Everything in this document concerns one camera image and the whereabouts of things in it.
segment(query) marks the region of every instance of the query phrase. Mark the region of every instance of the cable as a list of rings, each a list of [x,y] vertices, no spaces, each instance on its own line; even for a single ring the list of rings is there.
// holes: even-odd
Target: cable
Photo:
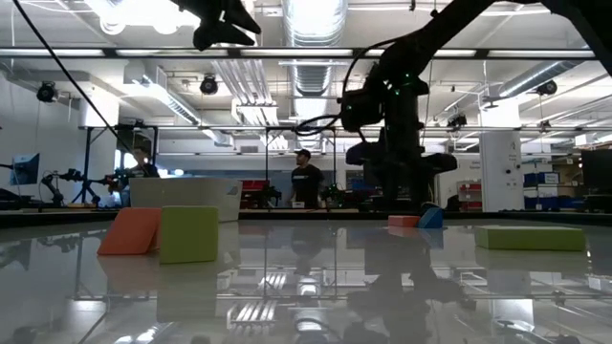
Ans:
[[[52,11],[52,12],[59,12],[59,13],[93,13],[94,11],[92,10],[57,10],[57,9],[50,9],[48,7],[44,7],[35,3],[30,3],[30,2],[23,2],[24,5],[30,5],[30,6],[34,6],[36,8],[45,10],[45,11]]]
[[[379,48],[383,45],[387,45],[387,44],[391,44],[391,43],[395,43],[396,41],[400,40],[404,38],[404,35],[399,36],[399,37],[395,37],[395,38],[391,38],[391,39],[387,39],[384,40],[382,42],[378,42],[375,44],[372,44],[371,46],[363,49],[360,51],[359,54],[357,54],[355,56],[355,58],[353,58],[353,61],[351,62],[350,67],[348,68],[348,71],[346,72],[346,76],[344,77],[344,81],[342,82],[342,95],[344,96],[344,93],[346,92],[346,86],[348,85],[348,78],[351,76],[351,72],[353,72],[353,68],[355,68],[355,65],[357,64],[357,62],[365,56],[365,54],[367,54],[367,52],[371,51],[372,49],[376,49]]]
[[[431,87],[431,77],[433,76],[433,60],[431,60],[431,62],[429,62],[429,82],[427,83],[427,86]],[[423,127],[423,141],[421,142],[421,145],[423,147],[425,147],[425,133],[427,131],[427,120],[429,119],[429,101],[431,100],[431,90],[429,90],[429,93],[427,94],[427,106],[426,106],[426,110],[425,110],[425,126]]]
[[[316,123],[323,119],[331,119],[332,121],[327,123],[322,128],[316,128],[316,129],[309,128],[309,124]],[[323,115],[323,116],[318,116],[315,118],[310,118],[310,119],[304,120],[303,122],[299,123],[299,125],[294,128],[294,132],[296,135],[302,136],[302,137],[320,134],[323,131],[329,130],[332,126],[334,126],[334,123],[336,123],[338,119],[340,119],[340,115]]]
[[[64,64],[59,59],[59,57],[57,57],[57,54],[54,52],[53,48],[49,45],[49,43],[47,43],[47,40],[45,40],[45,37],[42,36],[40,31],[36,28],[36,25],[32,22],[32,20],[28,16],[28,14],[25,12],[23,7],[19,3],[19,0],[12,0],[12,2],[15,5],[15,7],[17,8],[17,10],[19,11],[19,13],[21,13],[21,16],[26,21],[26,23],[28,24],[30,29],[32,29],[32,32],[36,35],[36,37],[38,38],[40,43],[42,43],[42,45],[45,46],[45,49],[49,52],[49,54],[51,55],[51,57],[53,58],[53,60],[57,64],[57,66],[59,66],[61,71],[66,75],[66,77],[68,77],[68,80],[70,80],[70,82],[75,86],[75,88],[78,91],[78,93],[83,97],[83,99],[85,99],[85,101],[87,101],[89,106],[91,106],[92,110],[94,110],[96,115],[98,115],[98,117],[102,120],[102,122],[104,123],[104,126],[106,126],[106,129],[108,129],[108,131],[111,132],[111,134],[113,134],[113,136],[115,138],[117,138],[117,141],[123,146],[123,148],[125,148],[125,150],[127,152],[133,153],[132,150],[127,146],[127,144],[125,144],[125,142],[119,137],[119,135],[117,134],[115,129],[113,129],[113,127],[109,124],[109,122],[106,120],[106,118],[104,118],[104,116],[99,111],[99,109],[96,106],[96,104],[94,104],[94,102],[87,96],[87,94],[85,93],[85,91],[83,91],[83,89],[80,87],[80,85],[78,85],[78,83],[75,80],[75,78],[70,74],[70,72],[68,72],[68,70],[66,69]],[[145,176],[148,176],[148,173],[146,172],[145,169],[142,172],[144,172]]]

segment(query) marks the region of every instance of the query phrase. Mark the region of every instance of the cap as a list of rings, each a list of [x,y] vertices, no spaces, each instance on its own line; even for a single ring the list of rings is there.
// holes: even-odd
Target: cap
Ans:
[[[303,155],[304,157],[310,159],[312,156],[310,154],[310,151],[308,149],[302,149],[302,150],[298,150],[297,152],[295,152],[298,155]]]

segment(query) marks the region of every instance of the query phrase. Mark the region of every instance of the glossy white tabletop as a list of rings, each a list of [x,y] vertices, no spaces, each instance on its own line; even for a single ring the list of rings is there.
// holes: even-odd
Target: glossy white tabletop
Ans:
[[[612,232],[492,251],[477,225],[223,224],[216,263],[170,266],[97,257],[106,223],[7,230],[0,343],[612,343]]]

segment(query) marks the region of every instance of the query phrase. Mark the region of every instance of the foam block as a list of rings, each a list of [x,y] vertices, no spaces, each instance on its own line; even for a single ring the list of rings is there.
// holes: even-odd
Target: foam block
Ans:
[[[417,224],[418,228],[442,228],[444,225],[444,210],[439,207],[433,207],[428,209],[425,214],[419,220]]]
[[[389,226],[415,228],[421,218],[418,216],[389,216]]]
[[[99,255],[145,254],[159,247],[160,208],[122,209],[98,248]]]
[[[582,229],[561,226],[480,226],[476,245],[488,249],[583,251]]]
[[[165,206],[162,209],[161,264],[215,261],[218,240],[216,207]]]

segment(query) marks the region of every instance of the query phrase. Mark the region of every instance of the shelving unit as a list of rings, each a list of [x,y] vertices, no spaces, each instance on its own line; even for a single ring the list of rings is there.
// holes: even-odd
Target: shelving unit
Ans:
[[[482,211],[482,183],[480,181],[457,182],[457,195],[462,211]]]

